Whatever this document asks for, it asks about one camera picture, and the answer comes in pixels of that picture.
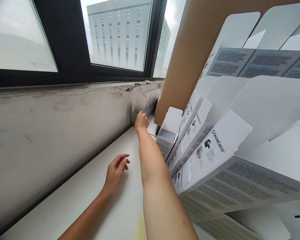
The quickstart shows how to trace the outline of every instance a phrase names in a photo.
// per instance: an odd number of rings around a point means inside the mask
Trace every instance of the window frame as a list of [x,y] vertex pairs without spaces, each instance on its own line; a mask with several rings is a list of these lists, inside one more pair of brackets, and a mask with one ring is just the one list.
[[0,87],[164,79],[153,78],[153,72],[167,0],[152,0],[144,71],[90,62],[80,0],[33,0],[33,3],[58,72],[0,69]]

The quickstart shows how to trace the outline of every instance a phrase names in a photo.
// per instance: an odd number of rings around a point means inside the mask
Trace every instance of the tall building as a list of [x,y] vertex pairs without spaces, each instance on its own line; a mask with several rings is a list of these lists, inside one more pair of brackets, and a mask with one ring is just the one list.
[[109,0],[87,6],[91,62],[143,71],[150,0]]
[[166,77],[168,66],[164,67],[163,64],[167,53],[169,39],[170,29],[168,27],[166,19],[164,19],[153,77]]

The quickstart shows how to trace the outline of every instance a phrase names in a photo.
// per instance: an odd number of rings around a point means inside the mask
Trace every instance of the window pane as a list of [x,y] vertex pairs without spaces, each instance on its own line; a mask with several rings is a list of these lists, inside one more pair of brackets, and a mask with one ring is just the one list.
[[165,78],[186,0],[168,0],[153,77]]
[[152,0],[81,0],[90,62],[143,71],[151,6]]
[[30,0],[0,0],[0,69],[58,71]]

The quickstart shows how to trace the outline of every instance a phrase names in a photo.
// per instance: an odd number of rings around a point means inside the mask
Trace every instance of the brown cardboard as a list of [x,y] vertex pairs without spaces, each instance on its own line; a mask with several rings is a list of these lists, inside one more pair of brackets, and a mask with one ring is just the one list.
[[184,110],[204,64],[230,14],[300,3],[300,0],[187,0],[172,51],[155,124],[161,126],[169,107]]

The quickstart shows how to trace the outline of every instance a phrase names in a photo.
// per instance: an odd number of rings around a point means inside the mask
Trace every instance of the sky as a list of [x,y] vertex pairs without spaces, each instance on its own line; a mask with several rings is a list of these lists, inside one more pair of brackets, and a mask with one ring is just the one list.
[[[96,4],[99,2],[104,2],[105,0],[81,0],[81,8],[83,13],[83,21],[84,21],[84,27],[86,29],[86,36],[87,36],[87,42],[88,42],[88,48],[89,53],[92,54],[92,42],[91,42],[91,36],[90,36],[90,29],[89,29],[89,20],[88,20],[88,14],[87,14],[87,6]],[[186,3],[186,0],[168,0],[167,1],[167,7],[166,12],[164,14],[164,17],[168,23],[171,35],[169,39],[168,49],[166,53],[166,58],[163,63],[163,67],[168,67],[170,62],[170,57],[172,54],[174,42],[177,37],[177,33],[179,30],[184,5]]]
[[30,0],[0,0],[0,33],[45,44]]

